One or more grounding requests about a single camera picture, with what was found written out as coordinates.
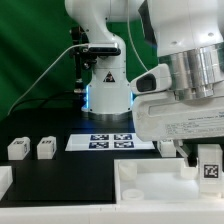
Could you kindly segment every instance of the white block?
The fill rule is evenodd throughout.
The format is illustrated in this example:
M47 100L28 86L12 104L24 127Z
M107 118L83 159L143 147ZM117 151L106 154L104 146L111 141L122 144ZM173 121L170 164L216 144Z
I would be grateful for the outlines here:
M16 138L8 146L9 160L23 160L30 151L30 139L28 137Z
M0 200L12 184L12 168L11 166L0 167Z
M157 147L162 157L176 157L176 147L173 140L158 141Z
M38 159L52 159L57 150L56 138L49 136L42 138L37 145Z
M222 150L219 145L198 145L200 192L222 194Z
M183 160L181 162L180 175L187 180L196 180L198 178L198 167L189 167Z

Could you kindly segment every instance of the black table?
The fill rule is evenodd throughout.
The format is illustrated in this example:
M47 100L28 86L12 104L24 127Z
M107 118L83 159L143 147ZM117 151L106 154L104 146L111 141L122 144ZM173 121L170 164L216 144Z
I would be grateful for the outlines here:
M70 134L132 133L132 120L102 122L81 118L79 110L24 109L0 123L0 166L12 166L13 184L0 207L115 203L114 160L159 158L157 150L65 152ZM29 137L31 151L22 161L8 161L7 146ZM53 160L37 159L42 137L55 136Z

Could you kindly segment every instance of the sticker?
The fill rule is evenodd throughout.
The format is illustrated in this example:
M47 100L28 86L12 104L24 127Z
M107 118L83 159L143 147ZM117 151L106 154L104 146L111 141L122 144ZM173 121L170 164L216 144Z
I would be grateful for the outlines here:
M103 82L115 82L113 75L109 72Z
M134 143L133 142L114 142L114 148L130 149L130 148L134 148Z
M21 145L21 144L23 144L24 143L24 141L15 141L14 142L14 145Z
M132 135L131 134L117 134L114 135L114 140L132 140Z
M51 144L51 141L47 140L47 141L42 141L42 144Z
M24 145L24 153L27 153L27 144Z
M219 178L219 166L204 165L204 178Z
M109 135L91 135L91 141L109 140Z
M107 149L109 148L109 142L90 142L89 149Z

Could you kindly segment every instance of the small white cube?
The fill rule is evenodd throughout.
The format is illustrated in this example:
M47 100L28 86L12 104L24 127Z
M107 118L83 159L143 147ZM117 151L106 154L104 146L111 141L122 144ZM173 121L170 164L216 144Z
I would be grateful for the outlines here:
M23 160L30 151L30 139L28 137L16 138L8 146L9 160Z
M158 141L157 148L162 157L176 157L176 148L173 140Z
M56 138L49 136L42 138L37 145L38 159L52 159L57 150Z

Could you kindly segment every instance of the black cable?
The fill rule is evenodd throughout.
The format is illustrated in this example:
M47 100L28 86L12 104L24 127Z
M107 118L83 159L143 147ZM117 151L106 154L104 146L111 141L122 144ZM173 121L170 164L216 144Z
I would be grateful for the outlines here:
M69 91L64 91L64 92L56 93L56 94L54 94L54 95L48 97L44 102L42 102L42 103L38 106L38 108L42 108L42 107L43 107L45 104L47 104L48 101L50 101L51 99L54 99L54 98L59 97L59 96L67 95L67 94L74 94L74 91L70 91L70 90L69 90Z
M48 103L49 101L52 101L52 100L56 100L56 101L63 101L63 100L74 100L74 99L68 99L68 98L65 98L65 99L54 99L56 97L59 97L59 96L62 96L62 95L66 95L66 94L74 94L73 91L64 91L64 92L60 92L60 93L57 93L57 94L54 94L48 98L36 98L36 99L27 99L27 100L23 100L21 102L18 102L17 104L15 104L10 113L8 115L11 115L13 113L13 111L20 105L22 104L25 104L25 103L28 103L28 102L35 102L35 101L44 101L42 104L39 105L38 108L41 108L43 105L45 105L46 103Z

